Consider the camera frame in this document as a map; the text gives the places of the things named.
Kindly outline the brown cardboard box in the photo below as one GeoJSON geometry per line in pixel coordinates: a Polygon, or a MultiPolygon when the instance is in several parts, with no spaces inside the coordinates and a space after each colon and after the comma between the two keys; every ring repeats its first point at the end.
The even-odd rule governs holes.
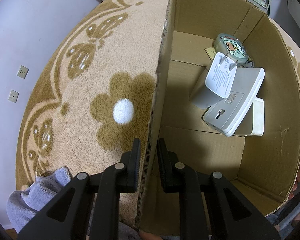
{"type": "Polygon", "coordinates": [[[169,0],[157,67],[135,226],[159,235],[179,233],[178,195],[160,185],[155,148],[167,149],[194,170],[221,172],[263,215],[288,198],[300,163],[300,48],[264,12],[245,0],[169,0]],[[205,48],[220,33],[234,35],[262,67],[264,134],[226,137],[202,120],[189,101],[209,63],[205,48]]]}

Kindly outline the grey fleece cloth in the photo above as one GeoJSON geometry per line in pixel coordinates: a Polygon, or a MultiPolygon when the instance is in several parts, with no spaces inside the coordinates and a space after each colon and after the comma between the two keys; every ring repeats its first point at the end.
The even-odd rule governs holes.
{"type": "Polygon", "coordinates": [[[7,201],[7,215],[16,232],[21,229],[71,181],[66,167],[61,167],[47,177],[37,176],[25,190],[14,191],[7,201]]]}

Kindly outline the white rectangular power adapter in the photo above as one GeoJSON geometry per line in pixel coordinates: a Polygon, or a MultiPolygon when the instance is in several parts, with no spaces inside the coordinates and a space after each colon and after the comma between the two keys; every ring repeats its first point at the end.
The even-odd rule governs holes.
{"type": "Polygon", "coordinates": [[[254,98],[242,122],[235,130],[239,136],[262,136],[264,133],[264,100],[254,98]]]}

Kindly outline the white flat router device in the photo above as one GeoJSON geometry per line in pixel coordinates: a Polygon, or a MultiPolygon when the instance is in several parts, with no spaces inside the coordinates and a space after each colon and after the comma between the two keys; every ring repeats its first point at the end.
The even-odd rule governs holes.
{"type": "Polygon", "coordinates": [[[263,68],[237,68],[230,95],[211,106],[203,115],[203,121],[227,137],[235,135],[254,98],[257,98],[264,76],[263,68]]]}

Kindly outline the beige floral round rug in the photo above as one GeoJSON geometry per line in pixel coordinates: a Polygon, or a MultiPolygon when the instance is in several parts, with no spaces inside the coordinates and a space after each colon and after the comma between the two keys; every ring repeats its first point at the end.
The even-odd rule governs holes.
{"type": "MultiPolygon", "coordinates": [[[[95,174],[141,141],[148,146],[169,0],[105,0],[57,48],[30,96],[19,132],[16,187],[61,167],[95,174]]],[[[135,226],[142,181],[120,197],[135,226]]]]}

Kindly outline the white plug charger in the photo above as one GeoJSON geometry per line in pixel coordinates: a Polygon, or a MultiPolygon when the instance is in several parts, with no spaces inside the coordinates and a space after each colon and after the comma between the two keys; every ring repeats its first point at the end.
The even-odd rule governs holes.
{"type": "Polygon", "coordinates": [[[234,83],[237,63],[228,55],[217,52],[202,72],[190,95],[190,102],[200,109],[206,109],[228,98],[234,83]]]}

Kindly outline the cartoon print green tin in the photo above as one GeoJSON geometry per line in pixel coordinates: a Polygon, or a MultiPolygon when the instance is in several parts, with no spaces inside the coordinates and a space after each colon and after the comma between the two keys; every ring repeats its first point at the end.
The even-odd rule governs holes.
{"type": "Polygon", "coordinates": [[[216,52],[221,52],[227,55],[227,57],[232,59],[234,62],[237,61],[238,66],[245,64],[248,60],[245,47],[240,40],[234,36],[220,33],[213,42],[213,47],[216,52]]]}

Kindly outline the small beige card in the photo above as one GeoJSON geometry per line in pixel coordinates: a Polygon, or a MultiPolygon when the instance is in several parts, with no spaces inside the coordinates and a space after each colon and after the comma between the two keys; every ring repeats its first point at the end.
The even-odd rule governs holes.
{"type": "Polygon", "coordinates": [[[205,51],[209,57],[210,60],[213,60],[213,58],[216,55],[216,50],[214,47],[205,48],[205,51]]]}

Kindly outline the lower beige wall socket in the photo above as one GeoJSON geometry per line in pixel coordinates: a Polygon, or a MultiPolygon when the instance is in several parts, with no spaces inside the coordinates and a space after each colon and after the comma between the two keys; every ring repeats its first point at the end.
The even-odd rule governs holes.
{"type": "Polygon", "coordinates": [[[16,103],[18,100],[18,96],[19,96],[19,92],[15,91],[15,90],[11,90],[8,96],[8,100],[16,103]]]}

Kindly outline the beige wall socket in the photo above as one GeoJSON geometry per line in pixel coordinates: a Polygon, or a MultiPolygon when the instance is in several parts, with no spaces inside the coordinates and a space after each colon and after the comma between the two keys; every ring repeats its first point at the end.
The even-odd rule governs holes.
{"type": "Polygon", "coordinates": [[[11,90],[8,96],[8,100],[16,103],[18,100],[18,96],[19,96],[19,92],[15,91],[15,90],[11,90]]]}
{"type": "Polygon", "coordinates": [[[28,72],[29,72],[29,69],[26,68],[25,66],[21,65],[19,70],[18,70],[17,76],[22,78],[22,79],[25,79],[28,72]]]}

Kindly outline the upper beige wall socket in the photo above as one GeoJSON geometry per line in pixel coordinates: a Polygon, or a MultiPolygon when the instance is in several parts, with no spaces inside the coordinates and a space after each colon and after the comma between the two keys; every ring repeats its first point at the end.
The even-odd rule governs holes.
{"type": "Polygon", "coordinates": [[[25,79],[28,72],[29,72],[29,69],[26,68],[25,66],[21,65],[19,70],[18,70],[17,76],[22,78],[22,79],[25,79]]]}

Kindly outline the cartoon sticker keychain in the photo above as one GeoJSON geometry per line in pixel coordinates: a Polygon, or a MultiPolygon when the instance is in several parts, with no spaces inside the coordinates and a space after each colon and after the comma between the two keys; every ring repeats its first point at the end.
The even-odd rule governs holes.
{"type": "Polygon", "coordinates": [[[242,67],[244,68],[253,68],[254,67],[254,61],[249,57],[248,60],[242,64],[242,67]]]}

